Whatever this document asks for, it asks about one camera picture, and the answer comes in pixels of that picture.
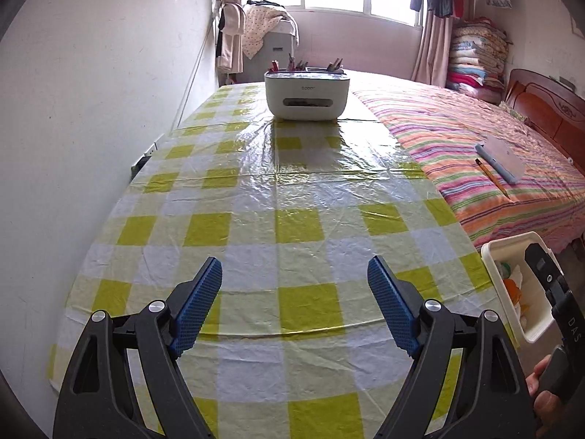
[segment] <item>bed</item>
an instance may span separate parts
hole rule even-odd
[[[215,256],[222,288],[180,368],[216,436],[374,437],[411,365],[366,282],[376,254],[426,298],[505,321],[449,205],[356,96],[338,121],[294,123],[273,120],[262,84],[222,87],[113,208],[69,293],[49,378],[61,386],[94,310],[137,312]],[[160,431],[130,361],[144,420]]]
[[[511,73],[507,101],[528,116],[525,123],[485,102],[389,76],[355,73],[352,91],[419,163],[478,249],[534,230],[560,252],[583,234],[585,101],[560,84]],[[492,170],[511,200],[475,164],[474,146],[489,134],[526,164],[515,186]]]

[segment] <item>beige curtain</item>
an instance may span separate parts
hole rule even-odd
[[[427,11],[420,48],[411,80],[445,87],[453,18],[438,18]]]
[[[246,14],[242,0],[221,0],[225,27],[222,30],[221,55],[217,58],[219,72],[235,74],[244,70],[242,61],[242,35]]]

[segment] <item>blue textured pad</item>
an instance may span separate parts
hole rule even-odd
[[[176,336],[171,346],[177,356],[181,356],[185,350],[189,350],[195,344],[197,335],[209,313],[219,287],[221,287],[222,268],[221,262],[214,259],[207,270],[201,275],[195,289],[175,320]]]
[[[413,356],[420,348],[415,335],[416,319],[394,286],[390,275],[376,258],[371,259],[368,264],[367,283],[396,345],[406,350],[409,356]]]

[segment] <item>pen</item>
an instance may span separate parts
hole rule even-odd
[[[491,174],[490,170],[488,170],[485,167],[485,165],[480,161],[479,158],[476,158],[476,163],[478,164],[478,167],[482,169],[483,173],[485,173],[487,177],[491,180],[491,182],[497,186],[498,190],[500,190],[506,198],[510,199],[510,197],[508,196],[508,192],[504,189],[501,183],[495,179],[495,176]]]

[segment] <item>wall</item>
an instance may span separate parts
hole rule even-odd
[[[343,58],[346,69],[410,79],[422,28],[383,18],[334,11],[291,11],[299,27],[296,59],[327,66]]]
[[[180,113],[211,0],[27,0],[0,41],[0,368],[45,432],[49,350],[130,166]],[[216,88],[211,36],[185,117]]]
[[[512,42],[507,72],[528,69],[546,76],[563,76],[585,97],[585,40],[571,31],[571,19],[561,0],[511,0],[512,9],[477,0],[476,15],[491,18]]]

